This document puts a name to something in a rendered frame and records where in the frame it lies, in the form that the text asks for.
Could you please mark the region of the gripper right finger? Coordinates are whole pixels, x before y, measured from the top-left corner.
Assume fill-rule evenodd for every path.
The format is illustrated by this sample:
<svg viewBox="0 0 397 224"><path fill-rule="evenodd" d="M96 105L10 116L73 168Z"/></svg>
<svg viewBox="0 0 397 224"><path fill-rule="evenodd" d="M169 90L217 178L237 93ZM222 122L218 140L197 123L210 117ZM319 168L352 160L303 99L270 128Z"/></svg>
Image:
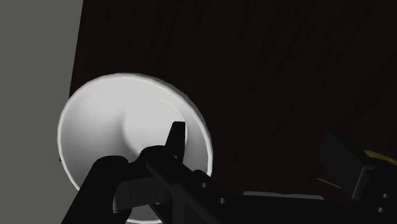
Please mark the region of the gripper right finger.
<svg viewBox="0 0 397 224"><path fill-rule="evenodd" d="M331 182L356 203L357 218L397 224L397 165L368 156L335 129L326 130L320 159Z"/></svg>

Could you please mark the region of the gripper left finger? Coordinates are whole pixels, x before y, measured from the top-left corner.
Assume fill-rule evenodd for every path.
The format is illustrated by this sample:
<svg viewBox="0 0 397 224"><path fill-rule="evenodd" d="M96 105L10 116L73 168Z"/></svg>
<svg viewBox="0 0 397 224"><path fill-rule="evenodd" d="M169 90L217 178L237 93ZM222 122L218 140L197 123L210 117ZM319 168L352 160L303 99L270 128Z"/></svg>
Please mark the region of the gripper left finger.
<svg viewBox="0 0 397 224"><path fill-rule="evenodd" d="M184 127L174 122L166 144L144 149L134 162L96 160L61 224L127 224L139 206L150 206L162 224L240 224L238 198L183 165Z"/></svg>

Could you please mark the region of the white bowl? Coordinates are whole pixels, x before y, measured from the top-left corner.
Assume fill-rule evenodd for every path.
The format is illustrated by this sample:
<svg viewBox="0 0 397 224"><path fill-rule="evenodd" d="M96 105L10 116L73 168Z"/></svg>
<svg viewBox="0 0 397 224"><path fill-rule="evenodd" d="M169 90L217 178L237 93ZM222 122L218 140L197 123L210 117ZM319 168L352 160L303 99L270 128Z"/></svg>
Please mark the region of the white bowl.
<svg viewBox="0 0 397 224"><path fill-rule="evenodd" d="M67 101L57 128L60 161L77 195L61 224L183 224L180 193L148 169L212 173L200 111L176 87L142 74L101 76Z"/></svg>

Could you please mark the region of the dark wooden table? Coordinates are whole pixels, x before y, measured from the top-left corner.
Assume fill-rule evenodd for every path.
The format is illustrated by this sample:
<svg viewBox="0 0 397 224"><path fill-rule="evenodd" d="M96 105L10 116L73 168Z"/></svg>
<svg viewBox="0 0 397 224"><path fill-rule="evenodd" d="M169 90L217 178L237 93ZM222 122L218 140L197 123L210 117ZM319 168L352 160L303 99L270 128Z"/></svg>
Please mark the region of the dark wooden table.
<svg viewBox="0 0 397 224"><path fill-rule="evenodd" d="M83 0L69 91L112 73L185 94L231 192L336 196L330 129L397 160L397 0Z"/></svg>

